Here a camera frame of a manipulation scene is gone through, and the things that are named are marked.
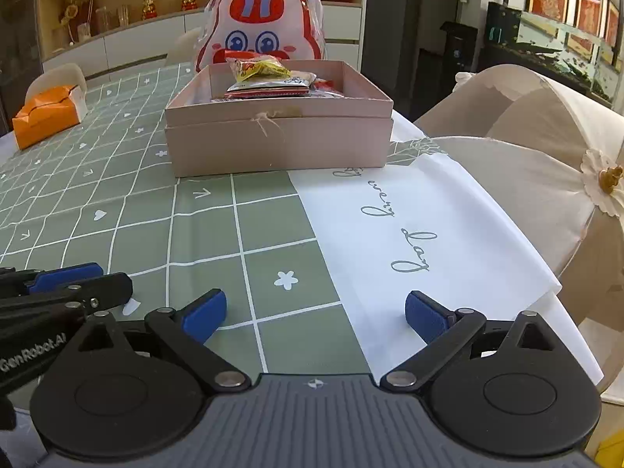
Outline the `rice cracker packet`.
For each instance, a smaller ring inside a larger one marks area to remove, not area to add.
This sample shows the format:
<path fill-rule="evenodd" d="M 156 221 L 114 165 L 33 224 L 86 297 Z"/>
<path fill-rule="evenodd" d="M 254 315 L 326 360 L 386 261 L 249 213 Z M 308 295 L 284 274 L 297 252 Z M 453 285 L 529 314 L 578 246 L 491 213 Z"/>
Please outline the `rice cracker packet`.
<path fill-rule="evenodd" d="M 307 95 L 316 79 L 316 74 L 302 71 L 292 71 L 286 77 L 255 75 L 235 82 L 223 97 L 244 99 Z"/>

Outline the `red cartoon snack packet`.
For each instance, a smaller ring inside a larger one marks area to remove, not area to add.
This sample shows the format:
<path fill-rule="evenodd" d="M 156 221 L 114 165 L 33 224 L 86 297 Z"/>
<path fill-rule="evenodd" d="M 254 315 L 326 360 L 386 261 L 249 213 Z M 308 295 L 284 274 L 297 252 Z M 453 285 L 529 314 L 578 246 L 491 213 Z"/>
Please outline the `red cartoon snack packet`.
<path fill-rule="evenodd" d="M 226 61 L 236 82 L 246 82 L 254 77 L 283 79 L 291 76 L 291 71 L 271 55 L 227 57 Z"/>

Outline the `green grid tablecloth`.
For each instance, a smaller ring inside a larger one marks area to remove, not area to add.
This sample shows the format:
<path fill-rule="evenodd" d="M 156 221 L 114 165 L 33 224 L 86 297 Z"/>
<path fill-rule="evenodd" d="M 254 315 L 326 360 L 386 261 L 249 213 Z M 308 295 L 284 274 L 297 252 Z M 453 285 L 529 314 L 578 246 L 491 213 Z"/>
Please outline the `green grid tablecloth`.
<path fill-rule="evenodd" d="M 422 291 L 493 318 L 541 313 L 593 381 L 603 374 L 536 250 L 471 176 L 402 117 L 379 169 L 179 179 L 164 110 L 189 68 L 92 90 L 89 114 L 1 167 L 1 263 L 95 262 L 133 282 L 140 319 L 226 294 L 211 350 L 250 375 L 381 375 L 423 347 Z"/>

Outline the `orange tissue box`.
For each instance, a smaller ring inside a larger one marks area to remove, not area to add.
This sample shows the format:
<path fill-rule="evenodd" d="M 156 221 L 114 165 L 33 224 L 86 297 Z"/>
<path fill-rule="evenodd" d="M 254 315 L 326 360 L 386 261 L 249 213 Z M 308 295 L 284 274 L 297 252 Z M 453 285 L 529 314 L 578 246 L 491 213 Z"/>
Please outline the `orange tissue box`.
<path fill-rule="evenodd" d="M 47 89 L 33 96 L 13 118 L 17 146 L 20 150 L 28 149 L 80 124 L 87 114 L 81 86 Z"/>

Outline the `pink cardboard box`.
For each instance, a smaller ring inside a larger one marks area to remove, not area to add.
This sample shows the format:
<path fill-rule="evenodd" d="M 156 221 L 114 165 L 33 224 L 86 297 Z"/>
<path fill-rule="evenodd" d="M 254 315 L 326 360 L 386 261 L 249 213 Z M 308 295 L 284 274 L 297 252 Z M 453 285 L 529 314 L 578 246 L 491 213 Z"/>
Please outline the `pink cardboard box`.
<path fill-rule="evenodd" d="M 229 66 L 208 66 L 165 109 L 174 175 L 384 166 L 392 100 L 343 61 L 286 65 L 317 74 L 340 94 L 227 100 Z"/>

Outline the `beige chair left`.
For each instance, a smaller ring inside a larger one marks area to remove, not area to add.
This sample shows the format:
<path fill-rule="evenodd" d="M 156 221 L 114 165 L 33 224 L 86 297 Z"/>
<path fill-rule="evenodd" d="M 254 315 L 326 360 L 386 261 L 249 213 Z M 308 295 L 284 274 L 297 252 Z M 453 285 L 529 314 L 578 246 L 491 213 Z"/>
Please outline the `beige chair left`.
<path fill-rule="evenodd" d="M 87 93 L 87 82 L 82 69 L 78 64 L 63 64 L 62 66 L 46 71 L 35 78 L 31 85 L 28 86 L 27 93 L 24 96 L 24 102 L 27 103 L 34 96 L 59 86 L 79 86 L 83 94 Z"/>

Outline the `beige chair with flower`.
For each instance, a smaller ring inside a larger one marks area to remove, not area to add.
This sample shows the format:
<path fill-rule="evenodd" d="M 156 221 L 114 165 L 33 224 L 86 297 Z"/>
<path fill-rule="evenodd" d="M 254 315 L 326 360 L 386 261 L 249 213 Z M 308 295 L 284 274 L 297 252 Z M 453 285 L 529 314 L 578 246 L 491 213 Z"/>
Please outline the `beige chair with flower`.
<path fill-rule="evenodd" d="M 534 245 L 623 401 L 623 117 L 516 64 L 459 74 L 416 121 Z"/>

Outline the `white sideboard cabinet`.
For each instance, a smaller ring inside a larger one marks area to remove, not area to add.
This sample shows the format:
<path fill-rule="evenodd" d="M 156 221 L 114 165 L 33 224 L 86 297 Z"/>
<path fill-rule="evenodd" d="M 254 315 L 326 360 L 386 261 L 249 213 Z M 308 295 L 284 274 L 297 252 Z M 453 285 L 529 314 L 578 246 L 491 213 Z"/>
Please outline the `white sideboard cabinet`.
<path fill-rule="evenodd" d="M 100 86 L 165 64 L 191 61 L 204 23 L 201 11 L 137 22 L 53 53 L 42 61 L 42 70 L 76 64 L 91 86 Z M 326 3 L 323 29 L 326 57 L 347 62 L 354 69 L 361 68 L 361 6 Z"/>

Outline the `beige chair middle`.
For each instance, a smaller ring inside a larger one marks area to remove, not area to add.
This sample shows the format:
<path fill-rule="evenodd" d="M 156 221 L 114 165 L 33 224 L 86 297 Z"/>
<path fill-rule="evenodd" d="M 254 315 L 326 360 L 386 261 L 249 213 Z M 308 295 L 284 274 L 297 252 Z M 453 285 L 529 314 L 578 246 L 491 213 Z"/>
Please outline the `beige chair middle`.
<path fill-rule="evenodd" d="M 169 67 L 174 64 L 183 64 L 183 62 L 191 61 L 200 34 L 200 28 L 192 28 L 181 35 L 169 49 L 165 58 L 165 66 Z"/>

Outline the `red jerky packet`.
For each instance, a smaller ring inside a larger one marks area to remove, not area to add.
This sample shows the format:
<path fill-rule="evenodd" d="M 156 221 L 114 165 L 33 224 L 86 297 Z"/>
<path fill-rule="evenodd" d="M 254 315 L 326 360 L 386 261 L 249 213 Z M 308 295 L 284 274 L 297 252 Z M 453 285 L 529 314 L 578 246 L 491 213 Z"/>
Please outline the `red jerky packet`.
<path fill-rule="evenodd" d="M 336 89 L 334 86 L 334 82 L 332 80 L 323 79 L 318 77 L 314 80 L 310 88 L 311 91 L 315 92 L 332 92 L 337 94 L 342 94 L 340 90 Z"/>

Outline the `fish tank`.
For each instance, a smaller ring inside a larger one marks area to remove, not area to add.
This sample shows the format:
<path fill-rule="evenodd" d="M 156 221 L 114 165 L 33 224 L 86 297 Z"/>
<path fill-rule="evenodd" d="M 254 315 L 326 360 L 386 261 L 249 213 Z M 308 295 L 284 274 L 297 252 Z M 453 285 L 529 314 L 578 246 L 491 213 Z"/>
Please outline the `fish tank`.
<path fill-rule="evenodd" d="M 623 0 L 491 0 L 478 68 L 518 64 L 620 112 Z"/>

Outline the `rabbit face snack bag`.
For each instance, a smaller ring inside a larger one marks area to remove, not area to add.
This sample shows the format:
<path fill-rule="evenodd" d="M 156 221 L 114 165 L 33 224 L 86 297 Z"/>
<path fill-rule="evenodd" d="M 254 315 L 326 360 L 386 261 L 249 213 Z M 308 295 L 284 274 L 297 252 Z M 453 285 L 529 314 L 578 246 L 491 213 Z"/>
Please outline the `rabbit face snack bag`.
<path fill-rule="evenodd" d="M 197 72 L 227 52 L 318 60 L 325 56 L 321 0 L 209 0 L 193 53 Z"/>

